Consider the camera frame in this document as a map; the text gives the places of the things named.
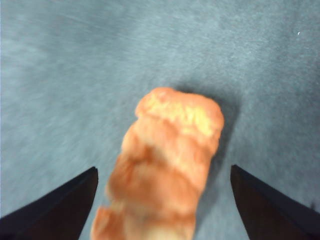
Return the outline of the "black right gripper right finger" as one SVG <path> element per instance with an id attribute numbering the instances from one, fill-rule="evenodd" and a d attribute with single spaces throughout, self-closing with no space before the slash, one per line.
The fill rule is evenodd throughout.
<path id="1" fill-rule="evenodd" d="M 318 240 L 320 214 L 237 165 L 230 182 L 236 207 L 251 240 Z"/>

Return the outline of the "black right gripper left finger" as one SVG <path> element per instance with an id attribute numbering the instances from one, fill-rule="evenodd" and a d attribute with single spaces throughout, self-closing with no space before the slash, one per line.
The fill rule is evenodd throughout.
<path id="1" fill-rule="evenodd" d="M 77 240 L 95 199 L 98 169 L 91 167 L 41 198 L 0 219 L 2 240 Z"/>

